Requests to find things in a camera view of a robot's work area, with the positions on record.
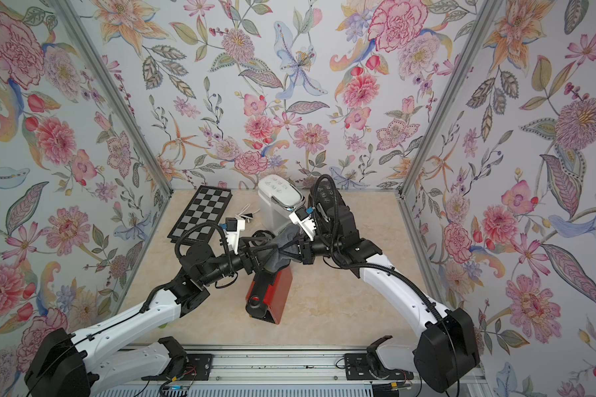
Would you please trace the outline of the grey cleaning cloth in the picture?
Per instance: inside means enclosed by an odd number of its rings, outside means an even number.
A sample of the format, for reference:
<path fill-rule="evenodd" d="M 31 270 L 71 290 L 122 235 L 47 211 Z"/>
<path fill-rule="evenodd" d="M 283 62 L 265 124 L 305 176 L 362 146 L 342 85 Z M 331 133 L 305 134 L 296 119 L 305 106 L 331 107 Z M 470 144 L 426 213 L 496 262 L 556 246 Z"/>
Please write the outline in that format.
<path fill-rule="evenodd" d="M 302 229 L 297 225 L 288 225 L 270 243 L 265 245 L 259 258 L 263 270 L 268 273 L 277 273 L 288 267 L 292 261 L 299 262 L 299 241 L 302 238 Z"/>

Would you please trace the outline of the red coffee machine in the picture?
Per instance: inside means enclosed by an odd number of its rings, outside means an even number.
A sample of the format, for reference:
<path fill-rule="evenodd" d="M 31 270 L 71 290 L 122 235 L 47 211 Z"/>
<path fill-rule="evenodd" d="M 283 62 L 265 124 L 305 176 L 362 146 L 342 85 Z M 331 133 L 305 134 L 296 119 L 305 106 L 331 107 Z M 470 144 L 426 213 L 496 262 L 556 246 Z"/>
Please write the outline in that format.
<path fill-rule="evenodd" d="M 293 282 L 290 267 L 277 273 L 256 274 L 247 295 L 246 311 L 253 319 L 280 324 Z"/>

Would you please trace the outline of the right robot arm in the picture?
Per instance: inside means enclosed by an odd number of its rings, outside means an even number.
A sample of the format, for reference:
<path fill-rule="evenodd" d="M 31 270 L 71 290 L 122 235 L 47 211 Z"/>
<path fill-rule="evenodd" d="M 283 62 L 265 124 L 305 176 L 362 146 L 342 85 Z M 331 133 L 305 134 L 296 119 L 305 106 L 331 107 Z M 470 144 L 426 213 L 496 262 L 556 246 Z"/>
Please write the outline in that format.
<path fill-rule="evenodd" d="M 361 238 L 346 206 L 296 209 L 289 216 L 301 229 L 301 261 L 331 259 L 372 286 L 405 319 L 419 338 L 411 352 L 420 378 L 445 393 L 480 364 L 473 319 L 463 309 L 448 309 L 400 273 L 375 243 Z"/>

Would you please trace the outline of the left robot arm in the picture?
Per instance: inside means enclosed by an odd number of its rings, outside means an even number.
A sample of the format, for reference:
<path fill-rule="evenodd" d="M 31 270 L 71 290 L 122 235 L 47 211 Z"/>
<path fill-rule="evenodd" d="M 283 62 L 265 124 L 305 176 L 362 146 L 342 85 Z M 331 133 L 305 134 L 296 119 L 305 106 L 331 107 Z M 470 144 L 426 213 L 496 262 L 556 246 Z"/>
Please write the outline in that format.
<path fill-rule="evenodd" d="M 176 276 L 153 288 L 142 304 L 85 329 L 46 335 L 25 375 L 28 395 L 91 396 L 137 378 L 184 376 L 192 365 L 175 338 L 132 351 L 127 345 L 197 309 L 210 296 L 209 285 L 261 269 L 262 260 L 248 247 L 215 256 L 206 243 L 190 246 Z"/>

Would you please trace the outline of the black coffee machine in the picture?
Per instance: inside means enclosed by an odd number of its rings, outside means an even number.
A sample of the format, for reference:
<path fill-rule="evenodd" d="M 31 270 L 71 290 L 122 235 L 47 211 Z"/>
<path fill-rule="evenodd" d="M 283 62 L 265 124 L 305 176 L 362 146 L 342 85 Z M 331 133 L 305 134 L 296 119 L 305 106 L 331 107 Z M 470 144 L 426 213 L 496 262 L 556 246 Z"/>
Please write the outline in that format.
<path fill-rule="evenodd" d="M 321 175 L 310 189 L 309 206 L 323 219 L 329 219 L 336 209 L 345 206 L 330 175 Z"/>

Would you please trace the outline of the white coffee machine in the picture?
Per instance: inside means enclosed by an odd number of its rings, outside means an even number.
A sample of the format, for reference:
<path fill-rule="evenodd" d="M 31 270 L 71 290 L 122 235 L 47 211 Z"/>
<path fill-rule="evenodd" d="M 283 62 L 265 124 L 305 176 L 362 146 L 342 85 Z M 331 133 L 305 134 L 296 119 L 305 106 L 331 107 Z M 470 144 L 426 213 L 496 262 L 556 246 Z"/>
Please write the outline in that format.
<path fill-rule="evenodd" d="M 274 234 L 291 222 L 290 213 L 305 202 L 301 191 L 278 175 L 268 175 L 259 181 L 258 199 L 262 224 Z"/>

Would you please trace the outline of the black white chessboard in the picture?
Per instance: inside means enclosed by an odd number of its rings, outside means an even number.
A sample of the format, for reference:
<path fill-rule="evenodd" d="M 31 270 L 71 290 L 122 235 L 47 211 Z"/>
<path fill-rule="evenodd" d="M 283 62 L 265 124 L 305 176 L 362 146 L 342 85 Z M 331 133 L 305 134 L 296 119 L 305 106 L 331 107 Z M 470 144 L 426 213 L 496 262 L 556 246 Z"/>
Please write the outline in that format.
<path fill-rule="evenodd" d="M 218 223 L 232 196 L 232 191 L 229 189 L 201 185 L 170 230 L 167 238 L 172 243 L 176 243 L 185 231 L 192 229 L 197 224 Z"/>

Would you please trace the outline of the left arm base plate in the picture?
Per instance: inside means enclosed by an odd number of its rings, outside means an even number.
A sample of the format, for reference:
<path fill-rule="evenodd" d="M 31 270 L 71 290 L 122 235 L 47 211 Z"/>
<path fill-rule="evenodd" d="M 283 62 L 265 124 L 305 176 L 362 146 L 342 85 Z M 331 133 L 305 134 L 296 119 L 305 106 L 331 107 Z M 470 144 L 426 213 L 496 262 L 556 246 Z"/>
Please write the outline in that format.
<path fill-rule="evenodd" d="M 141 380 L 206 381 L 210 378 L 213 360 L 212 354 L 189 353 L 186 361 L 180 367 L 176 367 L 177 373 L 168 370 L 160 375 L 144 376 Z"/>

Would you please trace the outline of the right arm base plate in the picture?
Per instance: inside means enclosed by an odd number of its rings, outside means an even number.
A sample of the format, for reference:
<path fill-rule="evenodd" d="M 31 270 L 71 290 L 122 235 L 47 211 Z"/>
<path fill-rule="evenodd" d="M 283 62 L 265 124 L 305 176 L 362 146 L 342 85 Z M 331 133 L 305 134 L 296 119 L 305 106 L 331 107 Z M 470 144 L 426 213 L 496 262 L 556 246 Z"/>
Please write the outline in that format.
<path fill-rule="evenodd" d="M 387 369 L 369 353 L 346 353 L 342 362 L 347 380 L 404 381 L 415 378 L 412 372 Z"/>

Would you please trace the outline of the aluminium rail frame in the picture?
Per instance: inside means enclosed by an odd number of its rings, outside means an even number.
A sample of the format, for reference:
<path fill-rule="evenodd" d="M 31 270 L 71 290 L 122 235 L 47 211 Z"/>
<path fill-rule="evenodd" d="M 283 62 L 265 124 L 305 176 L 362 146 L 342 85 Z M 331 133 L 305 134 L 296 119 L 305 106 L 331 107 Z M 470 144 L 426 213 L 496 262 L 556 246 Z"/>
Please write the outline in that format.
<path fill-rule="evenodd" d="M 145 381 L 147 368 L 123 369 L 113 361 L 100 365 L 100 380 L 89 396 L 435 396 L 411 367 L 413 380 L 347 380 L 344 354 L 349 349 L 197 349 L 214 356 L 206 381 Z"/>

